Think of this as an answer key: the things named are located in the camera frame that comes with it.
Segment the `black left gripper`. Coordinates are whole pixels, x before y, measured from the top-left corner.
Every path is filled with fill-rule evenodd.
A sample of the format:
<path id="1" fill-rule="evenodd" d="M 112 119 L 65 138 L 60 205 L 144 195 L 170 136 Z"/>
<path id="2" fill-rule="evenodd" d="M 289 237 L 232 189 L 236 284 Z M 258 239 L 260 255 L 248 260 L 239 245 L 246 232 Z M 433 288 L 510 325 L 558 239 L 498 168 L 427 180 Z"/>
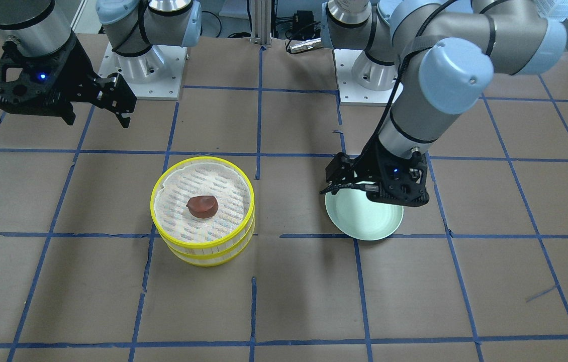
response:
<path id="1" fill-rule="evenodd" d="M 420 150 L 396 156 L 376 141 L 356 158 L 337 153 L 325 168 L 327 194 L 358 190 L 372 202 L 419 208 L 429 202 L 427 159 Z"/>

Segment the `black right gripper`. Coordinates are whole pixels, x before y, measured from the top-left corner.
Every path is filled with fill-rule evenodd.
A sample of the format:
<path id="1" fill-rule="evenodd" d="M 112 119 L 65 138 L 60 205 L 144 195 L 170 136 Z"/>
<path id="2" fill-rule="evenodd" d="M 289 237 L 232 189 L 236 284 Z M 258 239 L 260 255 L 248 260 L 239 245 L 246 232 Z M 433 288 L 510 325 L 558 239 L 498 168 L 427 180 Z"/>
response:
<path id="1" fill-rule="evenodd" d="M 0 59 L 0 109 L 17 115 L 61 117 L 72 126 L 73 103 L 89 103 L 114 113 L 123 128 L 137 102 L 123 76 L 101 77 L 82 44 L 69 38 L 49 55 L 26 57 L 13 40 L 4 41 Z"/>

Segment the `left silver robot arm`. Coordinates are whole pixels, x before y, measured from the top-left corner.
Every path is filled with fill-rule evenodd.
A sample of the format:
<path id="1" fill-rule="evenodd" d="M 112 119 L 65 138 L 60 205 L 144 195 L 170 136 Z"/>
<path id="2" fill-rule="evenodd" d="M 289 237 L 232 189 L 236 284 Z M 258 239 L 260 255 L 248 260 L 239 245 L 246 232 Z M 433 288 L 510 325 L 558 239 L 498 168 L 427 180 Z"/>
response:
<path id="1" fill-rule="evenodd" d="M 471 109 L 496 73 L 539 75 L 566 48 L 567 30 L 542 18 L 533 1 L 329 1 L 326 48 L 362 50 L 397 78 L 360 156 L 338 153 L 325 169 L 323 194 L 360 190 L 368 200 L 417 208 L 429 202 L 427 149 Z"/>

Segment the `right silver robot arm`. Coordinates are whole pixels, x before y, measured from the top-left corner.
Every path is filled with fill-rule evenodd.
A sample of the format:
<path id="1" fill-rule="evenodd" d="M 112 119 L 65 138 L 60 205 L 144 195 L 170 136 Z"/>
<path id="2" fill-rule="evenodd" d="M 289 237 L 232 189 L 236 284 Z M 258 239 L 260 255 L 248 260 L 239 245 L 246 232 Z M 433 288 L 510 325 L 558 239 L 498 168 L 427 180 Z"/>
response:
<path id="1" fill-rule="evenodd" d="M 1 110 L 73 125 L 73 103 L 90 103 L 128 128 L 137 102 L 130 84 L 165 69 L 158 48 L 193 47 L 201 36 L 198 1 L 98 1 L 96 11 L 119 63 L 107 76 L 94 71 L 57 2 L 0 1 Z"/>

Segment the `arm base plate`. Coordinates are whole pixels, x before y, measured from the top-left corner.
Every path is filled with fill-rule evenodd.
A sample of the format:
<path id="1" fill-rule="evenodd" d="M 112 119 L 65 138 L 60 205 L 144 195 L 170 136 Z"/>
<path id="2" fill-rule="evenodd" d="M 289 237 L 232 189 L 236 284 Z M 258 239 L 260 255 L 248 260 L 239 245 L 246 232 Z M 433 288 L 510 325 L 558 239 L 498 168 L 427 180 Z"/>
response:
<path id="1" fill-rule="evenodd" d="M 340 101 L 347 106 L 384 106 L 397 80 L 397 67 L 380 65 L 362 50 L 335 49 Z"/>
<path id="2" fill-rule="evenodd" d="M 154 45 L 141 56 L 123 57 L 108 44 L 98 74 L 121 74 L 139 100 L 178 101 L 187 51 L 186 47 Z"/>

